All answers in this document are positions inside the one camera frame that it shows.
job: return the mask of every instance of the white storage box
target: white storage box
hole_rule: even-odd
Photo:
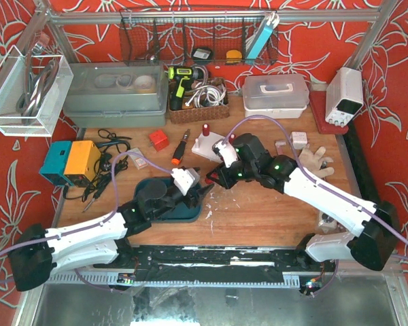
[[[309,103],[307,84],[299,74],[246,77],[242,90],[246,117],[261,114],[293,119],[300,117]]]
[[[16,47],[12,47],[10,52],[12,50],[17,55],[8,54],[6,56],[8,60],[11,60],[13,66],[0,87],[0,131],[5,136],[51,137],[71,85],[73,73],[63,55],[33,56],[33,62],[36,62],[37,59],[39,61],[39,65],[33,66],[34,69],[41,70],[48,61],[54,59],[59,62],[58,72],[37,114],[23,117],[17,112],[16,103],[23,92],[26,71],[25,57]]]

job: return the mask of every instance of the yellow drill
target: yellow drill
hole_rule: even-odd
[[[175,80],[177,84],[171,93],[171,110],[177,111],[182,109],[184,91],[192,88],[192,83],[196,79],[203,79],[202,70],[194,67],[169,67],[168,78]]]

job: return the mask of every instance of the red wall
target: red wall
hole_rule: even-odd
[[[192,5],[194,0],[51,0],[55,10],[108,12],[134,5]],[[231,1],[206,1],[231,4]],[[363,8],[380,0],[240,0],[236,5],[279,9]],[[15,43],[29,21],[32,0],[0,1],[0,58]],[[213,69],[231,89],[239,89],[245,76],[302,73],[313,82],[329,82],[354,52],[367,23],[293,23],[279,26],[279,58],[271,67],[231,66]],[[67,36],[81,62],[121,60],[119,29],[111,26],[66,26]],[[408,0],[401,1],[387,27],[362,65],[365,106],[356,118],[358,135],[383,199],[399,211],[403,234],[408,237]],[[0,249],[31,223],[49,226],[60,190],[37,174],[51,141],[75,138],[76,128],[60,119],[52,139],[3,137],[0,134]],[[1,265],[0,277],[9,272]],[[0,286],[0,325],[10,323],[18,302],[13,285]]]
[[[0,62],[35,11],[32,0],[0,0]],[[77,128],[63,116],[52,138],[5,137],[0,133],[0,250],[34,223],[51,226],[61,189],[38,174],[52,141],[75,139]],[[0,259],[0,279],[11,274]],[[0,326],[10,325],[20,294],[0,285]]]
[[[408,0],[395,8],[362,74],[365,105],[355,120],[357,133],[379,195],[397,207],[408,238]],[[408,276],[408,263],[403,268]]]

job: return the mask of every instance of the small white block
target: small white block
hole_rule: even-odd
[[[308,144],[306,132],[293,131],[290,134],[290,140],[292,141],[295,149],[302,149]]]
[[[198,137],[198,142],[195,141],[195,144],[192,147],[192,153],[208,158],[214,162],[222,163],[222,160],[213,152],[211,148],[213,145],[215,145],[215,143],[223,138],[224,136],[214,132],[210,132],[208,136],[203,136],[203,133],[201,133]]]

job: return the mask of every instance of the clear acrylic box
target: clear acrylic box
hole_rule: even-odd
[[[16,110],[16,103],[23,93],[25,57],[13,46],[2,64],[11,58],[14,59],[12,61],[14,65],[0,87],[0,132],[5,136],[15,137],[51,137],[73,79],[67,60],[61,54],[33,56],[33,62],[38,62],[37,65],[33,65],[35,70],[40,71],[52,59],[59,61],[59,67],[54,83],[45,95],[37,115],[22,117]]]

